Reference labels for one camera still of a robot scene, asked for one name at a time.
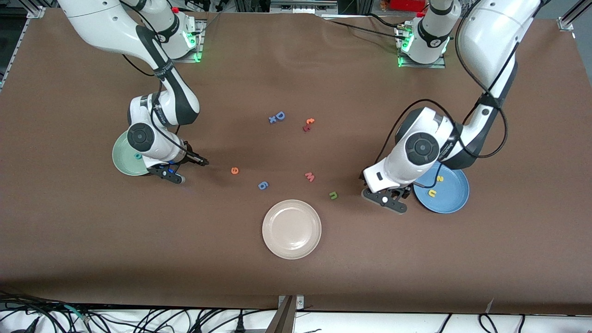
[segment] blue plate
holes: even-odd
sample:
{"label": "blue plate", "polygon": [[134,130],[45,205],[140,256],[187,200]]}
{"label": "blue plate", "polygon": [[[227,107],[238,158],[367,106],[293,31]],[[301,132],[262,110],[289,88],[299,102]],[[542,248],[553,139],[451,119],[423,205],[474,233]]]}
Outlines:
{"label": "blue plate", "polygon": [[[439,166],[440,162],[434,163],[416,182],[432,186]],[[418,185],[413,185],[413,190],[419,202],[427,209],[440,214],[454,213],[469,200],[469,181],[464,172],[450,170],[445,165],[442,165],[439,175],[444,177],[444,181],[437,182],[433,188],[421,188]],[[432,198],[428,194],[430,190],[436,191],[436,197]]]}

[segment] white plate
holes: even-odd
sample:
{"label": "white plate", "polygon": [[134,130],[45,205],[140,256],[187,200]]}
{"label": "white plate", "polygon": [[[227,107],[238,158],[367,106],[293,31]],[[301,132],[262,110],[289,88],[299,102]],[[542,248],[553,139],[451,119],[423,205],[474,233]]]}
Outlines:
{"label": "white plate", "polygon": [[300,259],[310,254],[321,239],[321,219],[306,202],[285,200],[277,203],[263,219],[263,240],[271,252],[284,259]]}

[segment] green led light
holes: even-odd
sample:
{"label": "green led light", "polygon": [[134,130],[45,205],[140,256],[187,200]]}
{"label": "green led light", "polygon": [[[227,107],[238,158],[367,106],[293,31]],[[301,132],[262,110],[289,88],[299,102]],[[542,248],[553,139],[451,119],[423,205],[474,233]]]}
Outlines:
{"label": "green led light", "polygon": [[414,37],[413,34],[409,34],[409,41],[403,44],[401,48],[403,52],[409,52],[409,48],[411,47],[411,43],[413,43]]}
{"label": "green led light", "polygon": [[183,37],[185,38],[185,42],[187,43],[187,46],[193,47],[193,44],[195,44],[195,39],[189,40],[188,36],[192,37],[190,34],[183,34]]}

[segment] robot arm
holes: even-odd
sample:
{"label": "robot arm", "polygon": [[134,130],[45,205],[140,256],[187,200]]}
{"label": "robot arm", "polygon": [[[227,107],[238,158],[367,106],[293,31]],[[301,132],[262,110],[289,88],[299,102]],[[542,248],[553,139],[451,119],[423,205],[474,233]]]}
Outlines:
{"label": "robot arm", "polygon": [[162,48],[171,59],[179,59],[196,47],[195,40],[187,36],[195,31],[195,18],[183,12],[173,12],[165,0],[121,0],[142,13],[142,22],[152,26]]}
{"label": "robot arm", "polygon": [[424,17],[411,21],[412,35],[402,51],[413,61],[433,63],[446,49],[450,33],[461,16],[458,0],[432,0]]}
{"label": "robot arm", "polygon": [[[134,98],[128,109],[128,141],[143,155],[146,168],[150,171],[155,165],[187,159],[207,164],[207,160],[191,152],[181,138],[166,130],[193,123],[200,112],[200,104],[154,32],[132,20],[119,0],[60,0],[60,6],[85,42],[107,52],[145,61],[166,87],[162,93]],[[174,182],[181,182],[181,179],[176,178]]]}
{"label": "robot arm", "polygon": [[493,121],[516,75],[514,51],[522,40],[540,0],[481,1],[468,13],[459,34],[459,53],[493,96],[483,93],[466,126],[424,107],[413,110],[395,135],[391,153],[363,172],[373,193],[405,187],[439,160],[447,167],[470,167],[481,152]]}

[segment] red object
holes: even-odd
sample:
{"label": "red object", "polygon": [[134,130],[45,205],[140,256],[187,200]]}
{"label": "red object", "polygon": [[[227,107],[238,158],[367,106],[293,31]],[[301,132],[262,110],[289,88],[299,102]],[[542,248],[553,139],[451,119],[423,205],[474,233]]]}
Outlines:
{"label": "red object", "polygon": [[304,174],[306,176],[306,178],[308,179],[308,182],[313,182],[314,180],[314,175],[312,172],[307,172]]}
{"label": "red object", "polygon": [[397,11],[420,12],[426,6],[426,0],[391,0],[391,9]]}

